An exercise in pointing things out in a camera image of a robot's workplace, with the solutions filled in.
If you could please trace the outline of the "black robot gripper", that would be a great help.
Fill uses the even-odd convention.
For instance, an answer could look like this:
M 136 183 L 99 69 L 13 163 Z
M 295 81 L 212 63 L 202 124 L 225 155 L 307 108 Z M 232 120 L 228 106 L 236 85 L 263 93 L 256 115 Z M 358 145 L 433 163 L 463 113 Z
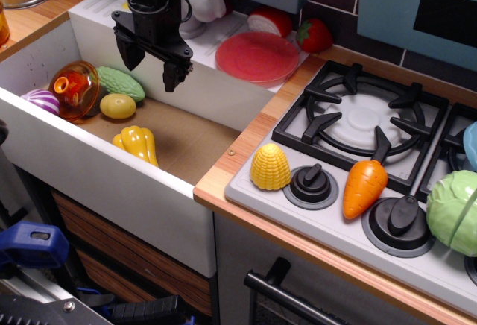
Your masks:
M 192 50 L 179 28 L 191 16 L 182 15 L 182 0 L 127 0 L 129 12 L 113 12 L 116 44 L 124 65 L 133 71 L 149 53 L 165 62 L 162 79 L 166 92 L 192 71 Z

